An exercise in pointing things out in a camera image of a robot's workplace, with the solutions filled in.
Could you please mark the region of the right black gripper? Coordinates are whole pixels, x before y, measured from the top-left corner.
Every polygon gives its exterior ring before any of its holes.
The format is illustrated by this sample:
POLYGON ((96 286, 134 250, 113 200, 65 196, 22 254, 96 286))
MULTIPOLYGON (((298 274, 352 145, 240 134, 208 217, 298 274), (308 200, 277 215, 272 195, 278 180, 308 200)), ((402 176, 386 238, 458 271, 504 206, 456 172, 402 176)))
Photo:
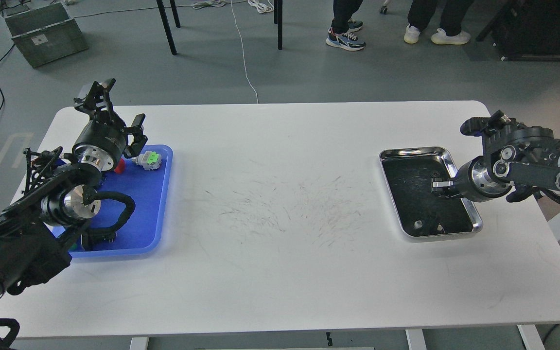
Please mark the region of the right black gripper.
POLYGON ((431 180, 431 193, 438 197, 465 198, 473 202, 487 202, 506 195, 511 185, 491 178, 483 158, 474 158, 457 171, 453 180, 431 180))

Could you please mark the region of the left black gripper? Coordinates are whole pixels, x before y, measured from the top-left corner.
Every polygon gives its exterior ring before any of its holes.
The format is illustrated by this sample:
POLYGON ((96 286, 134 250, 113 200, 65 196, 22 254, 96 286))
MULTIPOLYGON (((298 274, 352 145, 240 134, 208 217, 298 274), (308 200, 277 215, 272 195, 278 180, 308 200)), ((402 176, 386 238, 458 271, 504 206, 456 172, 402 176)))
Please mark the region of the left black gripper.
POLYGON ((103 160, 102 171, 115 169, 122 154, 129 159, 138 157, 148 140, 142 125, 145 114, 136 115, 129 127, 122 120, 115 121, 117 115, 109 96, 115 83, 115 78, 109 78, 86 84, 73 99, 73 108, 88 115, 89 121, 77 138, 72 153, 80 161, 86 151, 99 153, 103 160), (127 136, 133 137, 129 145, 127 136))

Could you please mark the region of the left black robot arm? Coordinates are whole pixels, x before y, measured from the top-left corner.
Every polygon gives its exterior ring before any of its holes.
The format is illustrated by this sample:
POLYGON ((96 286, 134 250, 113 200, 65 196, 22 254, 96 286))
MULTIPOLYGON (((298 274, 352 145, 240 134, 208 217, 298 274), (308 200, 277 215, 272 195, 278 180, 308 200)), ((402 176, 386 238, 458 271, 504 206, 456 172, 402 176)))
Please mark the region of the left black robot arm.
MULTIPOLYGON (((70 265, 76 241, 87 250, 112 241, 133 214, 130 196, 97 191, 103 175, 123 157, 137 157, 148 140, 145 114, 127 126, 113 109, 114 84, 114 78, 92 82, 75 98, 75 109, 89 121, 71 152, 25 149, 23 197, 0 214, 0 298, 47 283, 70 265)), ((10 348, 19 329, 15 319, 0 318, 0 350, 10 348)))

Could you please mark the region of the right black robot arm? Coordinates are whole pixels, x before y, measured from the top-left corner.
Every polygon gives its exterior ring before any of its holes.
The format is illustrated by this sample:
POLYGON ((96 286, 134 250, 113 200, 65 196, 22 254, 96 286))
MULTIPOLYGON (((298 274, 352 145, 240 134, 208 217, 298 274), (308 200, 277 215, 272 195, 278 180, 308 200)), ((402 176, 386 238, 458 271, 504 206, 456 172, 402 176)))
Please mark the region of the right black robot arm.
POLYGON ((473 202, 499 197, 520 202, 543 193, 560 204, 560 139, 552 129, 527 126, 498 110, 488 118, 469 118, 460 133, 480 137, 483 153, 454 176, 433 175, 434 195, 473 202))

